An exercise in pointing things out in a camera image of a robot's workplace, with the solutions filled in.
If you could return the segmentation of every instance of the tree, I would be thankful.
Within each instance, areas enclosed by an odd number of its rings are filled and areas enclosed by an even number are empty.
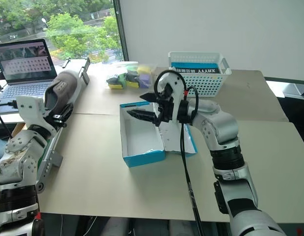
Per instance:
[[[77,16],[69,13],[57,14],[48,21],[47,37],[59,48],[56,55],[61,58],[82,58],[96,55],[97,61],[106,61],[105,50],[113,45],[104,27],[84,25]]]
[[[33,28],[41,23],[41,18],[50,20],[52,15],[69,13],[89,20],[89,13],[112,7],[110,0],[0,0],[0,19],[4,19],[12,29]]]
[[[107,16],[104,19],[104,27],[107,31],[108,37],[112,39],[110,48],[113,49],[117,60],[123,60],[122,47],[121,47],[118,25],[117,25],[114,9],[113,8],[109,9],[109,12],[110,12],[110,16]]]

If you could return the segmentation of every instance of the white robotic arm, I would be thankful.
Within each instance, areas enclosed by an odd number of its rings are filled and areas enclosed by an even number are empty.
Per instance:
[[[42,236],[44,224],[36,192],[37,165],[47,140],[52,139],[72,113],[81,91],[78,73],[61,72],[42,98],[18,96],[19,114],[27,130],[10,139],[0,159],[0,236]]]
[[[128,113],[138,119],[153,122],[156,126],[169,120],[189,123],[202,133],[214,164],[217,204],[221,213],[229,215],[234,236],[284,236],[285,233],[278,224],[257,208],[256,190],[248,164],[241,154],[237,121],[231,114],[223,112],[217,103],[209,100],[199,101],[194,116],[196,102],[185,99],[186,87],[182,80],[183,77],[177,72],[164,71],[156,80],[154,93],[141,96],[149,102],[158,103],[158,116],[142,110],[131,110]],[[161,92],[158,92],[158,81]],[[179,106],[176,105],[178,93]]]

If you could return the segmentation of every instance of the yellow sponge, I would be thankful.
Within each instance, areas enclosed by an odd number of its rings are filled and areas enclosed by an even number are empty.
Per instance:
[[[126,81],[126,85],[129,87],[134,87],[138,89],[138,83],[137,82],[130,82],[130,81]]]
[[[123,87],[122,87],[122,85],[110,85],[110,84],[108,84],[108,86],[109,86],[109,88],[111,88],[111,89],[123,89]]]
[[[140,65],[137,69],[138,74],[151,74],[151,68],[146,65]]]

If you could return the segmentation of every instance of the black cable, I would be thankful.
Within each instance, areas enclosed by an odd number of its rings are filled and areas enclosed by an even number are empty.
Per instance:
[[[7,104],[7,103],[4,103],[4,104],[0,104],[0,106],[8,106],[8,104]],[[1,124],[4,126],[6,132],[9,134],[9,137],[12,139],[12,134],[11,134],[10,130],[8,129],[8,127],[6,127],[6,125],[5,125],[5,123],[3,122],[1,116],[0,116],[0,122],[1,122]]]
[[[182,75],[174,70],[165,70],[162,73],[160,73],[154,83],[154,93],[155,95],[160,98],[160,94],[158,93],[157,90],[157,86],[158,86],[158,82],[160,80],[160,78],[166,74],[166,73],[172,73],[178,76],[178,79],[181,79],[183,86],[184,86],[184,100],[187,100],[187,94],[189,92],[190,89],[194,90],[195,93],[195,109],[194,111],[192,111],[192,115],[191,115],[191,121],[194,119],[197,110],[198,110],[198,105],[199,105],[199,96],[198,96],[198,92],[196,90],[196,88],[194,86],[190,86],[187,89],[187,85],[186,82],[184,80],[184,78],[182,77]],[[187,163],[186,163],[186,153],[185,153],[185,135],[184,135],[184,124],[181,123],[181,133],[180,133],[180,152],[181,152],[181,157],[182,157],[182,162],[183,162],[183,166],[185,169],[185,175],[186,175],[186,181],[187,181],[187,185],[188,185],[188,192],[189,192],[189,197],[190,197],[190,201],[192,204],[192,209],[193,209],[193,214],[194,214],[194,219],[196,222],[196,227],[199,233],[199,236],[205,236],[204,232],[203,232],[203,228],[202,228],[202,222],[201,222],[201,218],[196,206],[196,202],[195,202],[195,197],[193,194],[193,189],[191,186],[191,180],[189,177],[189,173],[188,173],[188,169],[187,169]]]
[[[203,232],[203,229],[202,229],[202,222],[201,222],[201,218],[200,218],[197,206],[196,206],[195,197],[194,197],[193,189],[192,189],[192,186],[191,186],[191,180],[190,180],[188,169],[187,169],[186,153],[185,153],[184,124],[181,124],[180,152],[181,152],[183,166],[184,166],[184,169],[185,169],[186,181],[187,181],[187,185],[188,185],[188,192],[189,192],[189,197],[190,197],[191,204],[192,204],[192,210],[193,210],[193,214],[194,214],[194,218],[195,218],[195,222],[196,222],[196,227],[197,227],[199,235],[200,236],[205,236],[205,234]]]
[[[196,115],[196,113],[197,113],[197,110],[198,110],[198,108],[199,108],[199,94],[198,94],[198,92],[197,92],[197,89],[196,89],[193,85],[191,85],[191,86],[187,89],[187,91],[190,91],[190,89],[193,89],[193,90],[194,90],[194,93],[195,93],[195,109],[194,109],[194,111],[192,112],[192,115],[191,115],[191,120],[193,120],[194,117],[195,117],[195,115]]]
[[[184,91],[187,90],[186,82],[185,82],[185,80],[184,80],[184,78],[182,77],[181,74],[179,74],[177,71],[174,71],[174,70],[164,70],[162,73],[160,73],[160,74],[157,76],[157,79],[156,79],[156,81],[155,81],[155,83],[154,83],[154,93],[155,93],[155,95],[156,95],[158,98],[160,98],[160,95],[159,95],[158,90],[157,90],[158,81],[159,81],[160,78],[161,78],[164,74],[166,74],[166,73],[172,73],[172,74],[177,75],[177,76],[179,77],[179,79],[181,79],[181,81],[182,81],[182,83],[183,83]]]

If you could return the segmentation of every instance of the basket handle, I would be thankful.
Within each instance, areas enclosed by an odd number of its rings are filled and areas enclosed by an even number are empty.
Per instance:
[[[222,64],[223,64],[223,66],[225,67],[225,74],[226,74],[226,75],[230,75],[230,74],[231,74],[231,70],[230,70],[230,67],[229,67],[229,65],[228,65],[228,63],[227,63],[227,61],[226,61],[226,58],[223,58],[223,59],[221,60],[221,62],[222,62]]]

